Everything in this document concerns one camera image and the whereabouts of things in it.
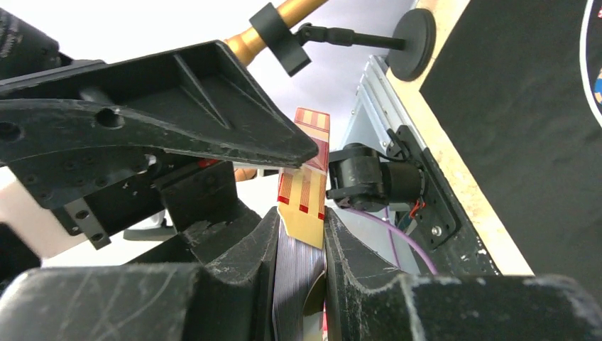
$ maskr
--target black stand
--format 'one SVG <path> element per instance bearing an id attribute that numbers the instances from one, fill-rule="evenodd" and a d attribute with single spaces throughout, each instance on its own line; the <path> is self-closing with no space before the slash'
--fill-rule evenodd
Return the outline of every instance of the black stand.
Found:
<path id="1" fill-rule="evenodd" d="M 362 45 L 390 49 L 388 62 L 393 74 L 405 81 L 418 77 L 428 65 L 435 41 L 435 22 L 430 11 L 413 9 L 399 21 L 393 37 L 355 33 L 346 28 L 326 28 L 306 23 L 291 34 L 272 4 L 250 20 L 259 36 L 292 77 L 311 62 L 303 50 L 308 41 L 332 45 Z"/>

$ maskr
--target black round base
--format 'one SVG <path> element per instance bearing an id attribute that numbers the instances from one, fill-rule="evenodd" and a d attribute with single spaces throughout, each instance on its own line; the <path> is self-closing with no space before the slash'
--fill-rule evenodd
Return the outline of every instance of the black round base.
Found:
<path id="1" fill-rule="evenodd" d="M 434 16 L 427 9 L 413 9 L 399 20 L 393 37 L 405 40 L 405 48 L 391 50 L 387 57 L 394 76 L 409 82 L 425 71 L 433 52 L 436 31 Z"/>

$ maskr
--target white background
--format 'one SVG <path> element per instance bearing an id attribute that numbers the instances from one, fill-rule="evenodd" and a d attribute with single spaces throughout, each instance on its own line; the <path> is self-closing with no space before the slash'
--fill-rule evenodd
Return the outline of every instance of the white background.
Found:
<path id="1" fill-rule="evenodd" d="M 275 1 L 274 5 L 278 6 L 280 2 Z M 250 26 L 248 18 L 265 4 L 266 0 L 0 0 L 1 8 L 57 40 L 64 54 L 74 59 L 101 59 L 107 63 L 229 38 L 246 30 Z M 411 4 L 412 0 L 330 0 L 302 23 L 389 36 Z M 313 62 L 294 78 L 286 74 L 269 50 L 264 50 L 249 70 L 287 116 L 292 117 L 297 107 L 331 114 L 331 149 L 337 148 L 346 130 L 368 56 L 386 51 L 325 43 L 308 43 L 305 50 Z M 3 183 L 0 186 L 1 209 L 3 202 L 9 200 L 3 188 L 13 180 L 5 168 L 0 169 L 0 177 L 0 184 Z M 265 211 L 264 207 L 275 204 L 276 190 L 275 181 L 262 182 L 259 190 L 256 185 L 239 186 L 243 201 L 258 211 Z M 31 212 L 31 206 L 22 205 L 16 209 L 11 206 L 14 216 L 30 217 Z M 24 226 L 16 228 L 40 231 L 29 233 L 37 236 L 37 250 L 44 247 L 40 246 L 41 239 L 45 239 L 42 231 L 56 232 L 51 229 L 52 224 L 44 221 L 25 222 Z M 64 248 L 72 246 L 74 239 L 63 234 L 63 239 L 52 239 L 53 245 L 41 254 L 55 254 L 63 245 Z M 117 244 L 114 240 L 114 245 L 102 250 L 103 254 L 115 254 Z M 92 250 L 89 243 L 80 246 Z M 129 253 L 136 249 L 131 245 L 128 248 Z M 130 258 L 130 254 L 125 256 L 125 260 Z"/>

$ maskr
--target wire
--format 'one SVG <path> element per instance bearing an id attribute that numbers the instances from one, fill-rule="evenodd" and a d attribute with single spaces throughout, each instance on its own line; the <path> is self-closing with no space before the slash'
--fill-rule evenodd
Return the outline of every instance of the wire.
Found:
<path id="1" fill-rule="evenodd" d="M 395 233 L 396 235 L 398 235 L 401 239 L 405 240 L 410 247 L 416 251 L 416 253 L 418 254 L 418 256 L 420 256 L 420 258 L 424 261 L 424 263 L 427 265 L 427 268 L 429 268 L 429 270 L 431 271 L 431 273 L 433 275 L 437 275 L 439 272 L 437 271 L 437 267 L 433 264 L 432 260 L 430 259 L 430 257 L 427 255 L 427 253 L 422 249 L 422 247 L 420 247 L 420 245 L 418 245 L 418 243 L 416 243 L 416 241 L 414 241 L 414 239 L 410 238 L 407 234 L 401 232 L 399 229 L 396 229 L 395 226 L 393 226 L 389 221 L 384 221 L 381 219 L 378 219 L 377 217 L 370 215 L 366 212 L 362 212 L 362 211 L 358 211 L 358 210 L 354 210 L 351 208 L 345 209 L 346 211 L 349 211 L 351 213 L 355 213 L 356 215 L 365 217 L 366 219 L 372 220 L 373 222 L 377 222 L 378 224 L 384 225 L 385 227 L 387 227 L 387 229 L 393 233 Z"/>
<path id="2" fill-rule="evenodd" d="M 385 207 L 385 219 L 389 222 L 389 207 Z M 399 264 L 399 258 L 397 257 L 397 249 L 395 248 L 395 242 L 393 241 L 393 233 L 391 230 L 388 230 L 389 233 L 389 241 L 391 242 L 391 249 L 393 249 L 393 257 L 395 257 L 395 264 L 397 267 L 401 269 L 401 264 Z"/>

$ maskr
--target table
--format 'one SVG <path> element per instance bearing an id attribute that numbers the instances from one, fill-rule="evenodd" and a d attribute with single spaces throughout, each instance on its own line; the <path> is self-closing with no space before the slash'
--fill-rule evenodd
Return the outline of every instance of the table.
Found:
<path id="1" fill-rule="evenodd" d="M 412 82 L 398 80 L 390 70 L 387 78 L 438 162 L 499 271 L 503 275 L 533 275 L 529 264 L 481 192 L 470 170 L 462 161 L 419 91 L 434 60 L 437 59 L 447 37 L 468 3 L 469 0 L 418 1 L 416 7 L 429 9 L 437 23 L 437 40 L 431 62 L 424 73 Z"/>

